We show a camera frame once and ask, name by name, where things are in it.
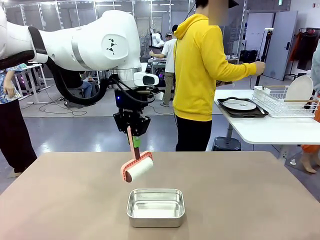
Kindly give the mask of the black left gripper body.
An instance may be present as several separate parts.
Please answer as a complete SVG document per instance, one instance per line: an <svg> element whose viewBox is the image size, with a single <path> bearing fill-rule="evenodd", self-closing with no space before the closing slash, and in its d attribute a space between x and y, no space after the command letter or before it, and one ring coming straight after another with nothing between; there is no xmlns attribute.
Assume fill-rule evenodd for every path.
<svg viewBox="0 0 320 240"><path fill-rule="evenodd" d="M151 118L142 114L141 110L130 110L119 108L117 113L113 114L116 126L120 132L128 133L130 127L131 135L139 137L146 133Z"/></svg>

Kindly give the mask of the pink lint roller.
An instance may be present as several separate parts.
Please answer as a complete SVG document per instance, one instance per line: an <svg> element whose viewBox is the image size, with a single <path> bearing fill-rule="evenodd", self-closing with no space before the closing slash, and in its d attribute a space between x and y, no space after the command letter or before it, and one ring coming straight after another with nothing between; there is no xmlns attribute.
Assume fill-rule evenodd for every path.
<svg viewBox="0 0 320 240"><path fill-rule="evenodd" d="M127 128L127 137L132 154L132 159L124 163L121 167L121 176L126 183L131 183L145 172L150 170L153 165L153 155L150 151L140 152L140 148L134 148L131 128Z"/></svg>

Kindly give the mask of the white round plate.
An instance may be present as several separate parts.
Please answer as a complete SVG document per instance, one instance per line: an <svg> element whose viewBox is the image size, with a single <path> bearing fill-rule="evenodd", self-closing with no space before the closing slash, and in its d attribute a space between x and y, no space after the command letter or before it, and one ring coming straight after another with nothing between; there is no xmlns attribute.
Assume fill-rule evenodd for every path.
<svg viewBox="0 0 320 240"><path fill-rule="evenodd" d="M224 102L239 102L239 103L244 103L247 105L241 106L241 105L237 105L237 104L225 104ZM224 102L222 103L222 105L225 106L226 108L234 109L234 110L238 110L238 111L250 111L250 110L254 110L257 107L254 103L252 103L250 101L240 100L240 99L228 99Z"/></svg>
<svg viewBox="0 0 320 240"><path fill-rule="evenodd" d="M296 78L287 88L285 100L309 100L314 90L312 79L307 75Z"/></svg>

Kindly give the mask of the brown tray with handles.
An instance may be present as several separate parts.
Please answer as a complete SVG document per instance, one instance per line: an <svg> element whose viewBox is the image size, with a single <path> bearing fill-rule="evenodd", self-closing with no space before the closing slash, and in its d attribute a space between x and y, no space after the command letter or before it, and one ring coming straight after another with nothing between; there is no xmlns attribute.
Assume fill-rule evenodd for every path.
<svg viewBox="0 0 320 240"><path fill-rule="evenodd" d="M257 103L254 103L256 105L256 108L253 110L235 110L235 109L225 107L222 103L229 99L243 100L251 103L254 103L254 102L249 98L237 98L237 97L218 98L217 99L218 105L221 106L222 109L226 111L227 114L232 118L264 118L269 114L267 110L264 110Z"/></svg>

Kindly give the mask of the patterned shirt person's hand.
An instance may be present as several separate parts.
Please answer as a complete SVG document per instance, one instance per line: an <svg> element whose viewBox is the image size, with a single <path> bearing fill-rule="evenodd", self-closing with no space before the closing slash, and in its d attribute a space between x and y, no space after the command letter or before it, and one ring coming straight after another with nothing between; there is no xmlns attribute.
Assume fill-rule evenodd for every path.
<svg viewBox="0 0 320 240"><path fill-rule="evenodd" d="M15 86L12 81L4 81L3 83L4 93L8 96L8 98L13 98L15 96Z"/></svg>

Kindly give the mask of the person's right hand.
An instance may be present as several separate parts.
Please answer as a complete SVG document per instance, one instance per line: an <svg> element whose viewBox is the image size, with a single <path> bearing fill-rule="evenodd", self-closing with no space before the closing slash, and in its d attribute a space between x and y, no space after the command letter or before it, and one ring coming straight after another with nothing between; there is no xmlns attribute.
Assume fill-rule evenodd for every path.
<svg viewBox="0 0 320 240"><path fill-rule="evenodd" d="M255 61L254 64L256 67L255 75L256 76L262 75L265 70L266 64L262 61Z"/></svg>

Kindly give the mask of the seated person in black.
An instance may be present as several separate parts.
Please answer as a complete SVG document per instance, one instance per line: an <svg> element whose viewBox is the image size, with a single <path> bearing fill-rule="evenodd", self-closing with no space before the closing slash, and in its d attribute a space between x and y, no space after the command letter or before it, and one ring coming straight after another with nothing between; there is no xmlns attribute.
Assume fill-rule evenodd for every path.
<svg viewBox="0 0 320 240"><path fill-rule="evenodd" d="M79 87L80 90L83 90L84 97L90 98L92 93L92 84L88 81L83 81L82 85Z"/></svg>

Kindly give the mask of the person in white t-shirt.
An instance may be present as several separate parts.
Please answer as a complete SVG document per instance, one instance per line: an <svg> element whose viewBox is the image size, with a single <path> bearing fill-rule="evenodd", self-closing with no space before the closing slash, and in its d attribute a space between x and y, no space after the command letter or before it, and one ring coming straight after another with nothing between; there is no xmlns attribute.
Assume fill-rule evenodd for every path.
<svg viewBox="0 0 320 240"><path fill-rule="evenodd" d="M165 64L165 74L164 74L164 80L165 80L165 92L163 95L162 103L160 104L163 107L169 107L169 103L171 100L171 90L174 83L174 77L175 77L175 62L174 62L174 47L176 44L177 39L171 38L170 40L167 40L164 45L162 52L159 54L153 53L151 50L149 52L149 55L151 57L163 59L166 58L166 64Z"/></svg>

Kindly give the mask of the metal rectangular container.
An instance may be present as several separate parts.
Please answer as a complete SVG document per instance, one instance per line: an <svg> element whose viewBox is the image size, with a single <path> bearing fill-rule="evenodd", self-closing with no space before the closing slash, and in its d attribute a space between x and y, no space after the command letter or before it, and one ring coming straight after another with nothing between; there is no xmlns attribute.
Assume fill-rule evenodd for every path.
<svg viewBox="0 0 320 240"><path fill-rule="evenodd" d="M137 188L130 192L126 214L134 228L179 228L185 219L183 193L174 188Z"/></svg>

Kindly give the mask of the person in yellow hoodie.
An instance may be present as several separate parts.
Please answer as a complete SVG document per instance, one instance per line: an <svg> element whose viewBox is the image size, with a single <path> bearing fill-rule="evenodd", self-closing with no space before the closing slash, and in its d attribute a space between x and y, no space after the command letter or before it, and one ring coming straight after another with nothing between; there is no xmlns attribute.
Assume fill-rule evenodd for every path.
<svg viewBox="0 0 320 240"><path fill-rule="evenodd" d="M204 152L211 130L217 82L225 81L227 64L221 26L235 0L195 0L196 11L174 32L177 152Z"/></svg>

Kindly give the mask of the black round stool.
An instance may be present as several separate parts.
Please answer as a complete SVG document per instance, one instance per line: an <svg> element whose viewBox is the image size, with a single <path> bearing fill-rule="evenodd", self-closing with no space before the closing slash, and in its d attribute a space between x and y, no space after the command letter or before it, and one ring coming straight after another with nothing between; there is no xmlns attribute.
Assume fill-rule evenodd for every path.
<svg viewBox="0 0 320 240"><path fill-rule="evenodd" d="M218 136L214 138L211 150L213 152L241 151L241 142L236 138Z"/></svg>

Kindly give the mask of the person in patterned shirt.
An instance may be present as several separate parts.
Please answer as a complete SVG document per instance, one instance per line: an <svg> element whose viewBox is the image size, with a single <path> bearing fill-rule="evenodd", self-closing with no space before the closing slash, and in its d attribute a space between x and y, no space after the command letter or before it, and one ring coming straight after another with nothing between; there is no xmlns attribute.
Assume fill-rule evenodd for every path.
<svg viewBox="0 0 320 240"><path fill-rule="evenodd" d="M16 177L37 159L21 113L20 94L13 84L15 73L21 71L20 65L0 70L0 151ZM12 98L8 98L4 92L4 81L9 80L15 87Z"/></svg>

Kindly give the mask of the black luggage bags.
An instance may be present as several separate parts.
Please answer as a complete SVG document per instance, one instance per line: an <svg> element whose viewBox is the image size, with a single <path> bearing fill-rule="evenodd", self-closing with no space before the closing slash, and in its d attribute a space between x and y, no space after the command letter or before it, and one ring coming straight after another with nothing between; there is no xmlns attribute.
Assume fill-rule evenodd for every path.
<svg viewBox="0 0 320 240"><path fill-rule="evenodd" d="M256 61L258 50L241 50L239 56L239 62L242 63L253 63Z"/></svg>

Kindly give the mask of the white side table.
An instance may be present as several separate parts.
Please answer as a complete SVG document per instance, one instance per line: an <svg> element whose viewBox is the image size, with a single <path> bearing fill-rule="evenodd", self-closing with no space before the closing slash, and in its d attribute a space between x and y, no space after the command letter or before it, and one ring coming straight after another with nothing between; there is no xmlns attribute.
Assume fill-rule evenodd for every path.
<svg viewBox="0 0 320 240"><path fill-rule="evenodd" d="M280 145L278 159L285 161L290 146L320 145L320 123L311 118L233 118L219 105L218 99L237 97L251 99L253 90L218 89L214 102L229 126L226 136L230 138L235 130L243 141L252 145Z"/></svg>

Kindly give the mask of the black tripod stand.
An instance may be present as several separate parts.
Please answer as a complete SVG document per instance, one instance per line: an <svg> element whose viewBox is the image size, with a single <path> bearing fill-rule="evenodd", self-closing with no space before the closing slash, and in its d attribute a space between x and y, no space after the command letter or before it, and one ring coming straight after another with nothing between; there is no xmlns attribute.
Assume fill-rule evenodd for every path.
<svg viewBox="0 0 320 240"><path fill-rule="evenodd" d="M263 63L265 63L266 59L267 59L267 55L268 55L268 51L269 51L270 42L271 42L271 38L272 38L272 35L273 35L274 28L273 27L265 28L264 31L266 32L264 48L263 48L263 52L262 52L261 58L257 59L258 61L263 62Z"/></svg>

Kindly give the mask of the grey door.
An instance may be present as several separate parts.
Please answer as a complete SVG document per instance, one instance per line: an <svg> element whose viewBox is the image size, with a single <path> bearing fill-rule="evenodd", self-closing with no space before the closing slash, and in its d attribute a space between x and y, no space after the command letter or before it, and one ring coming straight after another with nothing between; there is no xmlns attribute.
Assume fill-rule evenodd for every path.
<svg viewBox="0 0 320 240"><path fill-rule="evenodd" d="M265 61L264 76L280 81L283 80L297 17L297 11L283 11L275 14L272 37Z"/></svg>

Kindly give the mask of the clothes rack with garments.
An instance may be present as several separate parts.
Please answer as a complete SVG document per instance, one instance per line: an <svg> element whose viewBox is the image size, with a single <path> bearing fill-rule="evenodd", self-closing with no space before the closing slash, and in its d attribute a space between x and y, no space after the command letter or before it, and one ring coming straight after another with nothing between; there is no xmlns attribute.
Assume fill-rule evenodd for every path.
<svg viewBox="0 0 320 240"><path fill-rule="evenodd" d="M294 78L301 76L311 69L313 54L320 40L320 28L300 28L293 38L289 61L290 75Z"/></svg>

